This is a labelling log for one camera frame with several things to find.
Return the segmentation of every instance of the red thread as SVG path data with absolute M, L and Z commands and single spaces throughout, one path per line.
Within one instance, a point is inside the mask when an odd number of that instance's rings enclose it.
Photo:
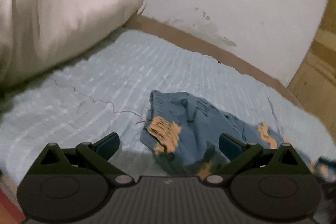
M 74 92 L 77 92 L 78 94 L 80 94 L 80 95 L 82 95 L 82 96 L 85 96 L 86 98 L 91 99 L 93 103 L 96 103 L 96 102 L 102 102 L 102 103 L 105 103 L 105 104 L 111 104 L 111 105 L 113 106 L 113 111 L 112 111 L 113 114 L 116 114 L 116 113 L 124 113 L 124 112 L 133 113 L 134 115 L 137 115 L 137 116 L 140 118 L 140 120 L 137 122 L 137 124 L 138 124 L 138 123 L 145 122 L 144 120 L 142 120 L 142 118 L 141 118 L 141 116 L 140 116 L 139 114 L 137 114 L 137 113 L 135 113 L 135 112 L 133 112 L 133 111 L 129 111 L 129 110 L 115 111 L 115 107 L 114 107 L 114 103 L 113 103 L 113 102 L 110 102 L 110 101 L 103 101 L 103 100 L 100 100 L 100 99 L 95 100 L 92 96 L 89 96 L 89 95 L 86 95 L 86 94 L 84 94 L 84 93 L 79 92 L 79 91 L 77 90 L 77 88 L 74 87 L 74 86 L 60 85 L 60 84 L 57 83 L 56 80 L 54 80 L 54 81 L 55 81 L 55 85 L 56 85 L 56 86 L 59 86 L 59 87 L 61 87 L 61 88 L 73 88 L 73 91 L 74 91 Z

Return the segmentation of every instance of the cream fabric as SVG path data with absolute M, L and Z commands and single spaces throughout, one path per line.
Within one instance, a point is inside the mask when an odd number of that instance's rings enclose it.
M 144 0 L 0 0 L 0 88 L 84 52 L 144 7 Z

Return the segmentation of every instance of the mattress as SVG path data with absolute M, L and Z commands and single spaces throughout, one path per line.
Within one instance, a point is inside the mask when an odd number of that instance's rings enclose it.
M 274 89 L 212 57 L 120 28 L 1 99 L 0 169 L 19 184 L 47 143 L 73 148 L 117 132 L 121 147 L 113 165 L 135 179 L 166 175 L 139 140 L 152 90 L 203 97 L 245 122 L 265 122 L 311 160 L 336 158 L 321 122 Z

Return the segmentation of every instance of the black object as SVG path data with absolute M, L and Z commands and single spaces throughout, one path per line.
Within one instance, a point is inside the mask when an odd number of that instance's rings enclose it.
M 75 149 L 48 144 L 17 190 L 24 223 L 315 223 L 321 188 L 290 144 L 263 149 L 222 134 L 219 146 L 231 162 L 204 181 L 135 183 L 107 162 L 119 148 L 116 133 Z

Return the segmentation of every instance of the silver pin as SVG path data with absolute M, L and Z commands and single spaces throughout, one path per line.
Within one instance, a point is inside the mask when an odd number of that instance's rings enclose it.
M 119 184 L 129 184 L 132 182 L 132 178 L 128 175 L 119 175 L 116 177 L 115 181 Z
M 210 175 L 207 177 L 207 182 L 212 184 L 218 184 L 223 181 L 223 178 L 219 175 Z

